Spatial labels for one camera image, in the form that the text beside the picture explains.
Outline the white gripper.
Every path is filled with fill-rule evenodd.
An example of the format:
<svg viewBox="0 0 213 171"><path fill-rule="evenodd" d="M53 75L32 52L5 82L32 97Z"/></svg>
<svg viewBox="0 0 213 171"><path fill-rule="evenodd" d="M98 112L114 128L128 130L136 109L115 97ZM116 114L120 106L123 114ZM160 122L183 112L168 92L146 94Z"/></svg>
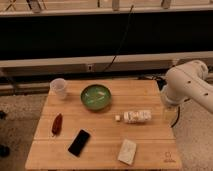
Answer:
<svg viewBox="0 0 213 171"><path fill-rule="evenodd" d="M171 108L180 104L180 96L170 87L164 87L161 91L161 100L167 107L163 110L163 119L166 124L173 124L177 117L177 109Z"/></svg>

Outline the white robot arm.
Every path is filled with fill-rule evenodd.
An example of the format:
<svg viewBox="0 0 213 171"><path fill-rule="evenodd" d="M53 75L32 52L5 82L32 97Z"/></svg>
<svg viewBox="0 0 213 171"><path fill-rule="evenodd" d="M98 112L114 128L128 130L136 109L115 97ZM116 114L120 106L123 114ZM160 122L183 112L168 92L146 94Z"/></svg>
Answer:
<svg viewBox="0 0 213 171"><path fill-rule="evenodd" d="M180 118L179 105L185 98L193 99L213 114L213 86L205 79L208 67L201 60L193 60L170 68L165 75L166 84L160 91L160 97L166 111L175 112L174 127Z"/></svg>

